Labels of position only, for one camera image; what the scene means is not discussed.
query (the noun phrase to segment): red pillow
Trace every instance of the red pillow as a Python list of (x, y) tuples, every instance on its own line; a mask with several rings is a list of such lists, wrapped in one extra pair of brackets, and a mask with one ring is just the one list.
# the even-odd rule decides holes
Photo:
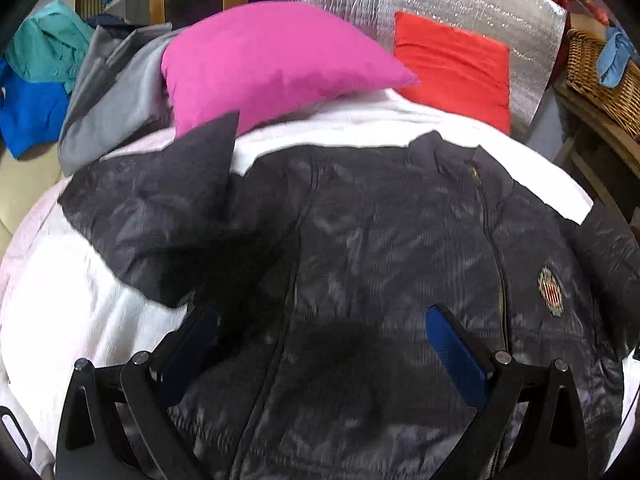
[(509, 135), (508, 46), (407, 12), (396, 12), (394, 39), (394, 56), (422, 82), (398, 89), (401, 96)]

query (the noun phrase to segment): embroidered patch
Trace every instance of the embroidered patch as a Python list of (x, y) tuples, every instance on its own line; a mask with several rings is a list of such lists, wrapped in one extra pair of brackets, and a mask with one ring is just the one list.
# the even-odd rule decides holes
[(558, 285), (551, 271), (546, 267), (542, 267), (538, 276), (538, 290), (551, 313), (556, 317), (562, 316), (564, 312), (562, 290), (560, 290), (560, 285)]

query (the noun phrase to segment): pink pillow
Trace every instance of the pink pillow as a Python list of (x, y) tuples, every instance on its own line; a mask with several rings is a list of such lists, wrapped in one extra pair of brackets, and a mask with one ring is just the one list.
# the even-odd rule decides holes
[(417, 77), (353, 25), (301, 2), (234, 7), (180, 33), (162, 57), (176, 136), (232, 110), (238, 135), (338, 95)]

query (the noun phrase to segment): cabinet door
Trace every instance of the cabinet door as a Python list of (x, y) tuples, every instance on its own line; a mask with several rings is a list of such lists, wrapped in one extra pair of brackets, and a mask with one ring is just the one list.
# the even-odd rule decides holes
[(223, 0), (164, 0), (164, 20), (176, 28), (193, 25), (223, 10)]

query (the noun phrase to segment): jacket zipper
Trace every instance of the jacket zipper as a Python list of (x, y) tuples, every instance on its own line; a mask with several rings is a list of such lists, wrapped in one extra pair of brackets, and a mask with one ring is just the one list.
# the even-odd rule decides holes
[[(504, 285), (504, 273), (502, 272), (502, 266), (500, 265), (500, 259), (498, 257), (498, 249), (494, 244), (494, 240), (491, 238), (491, 235), (488, 231), (489, 218), (485, 205), (484, 199), (484, 191), (482, 190), (482, 181), (480, 180), (480, 175), (478, 174), (478, 170), (475, 167), (471, 167), (471, 175), (478, 187), (478, 202), (480, 204), (480, 221), (482, 224), (482, 232), (484, 232), (484, 236), (486, 237), (491, 249), (494, 253), (495, 266), (498, 269), (498, 278), (500, 279), (500, 288), (498, 290), (498, 313), (500, 315), (500, 336), (502, 337), (502, 349), (511, 353), (511, 345), (509, 341), (509, 321), (507, 316), (507, 305), (506, 305), (506, 286)], [(500, 455), (500, 450), (502, 449), (502, 442), (498, 444), (497, 449), (492, 454), (489, 459), (489, 463), (487, 464), (486, 473), (487, 477), (490, 478), (497, 473), (497, 465), (498, 465), (498, 457)]]

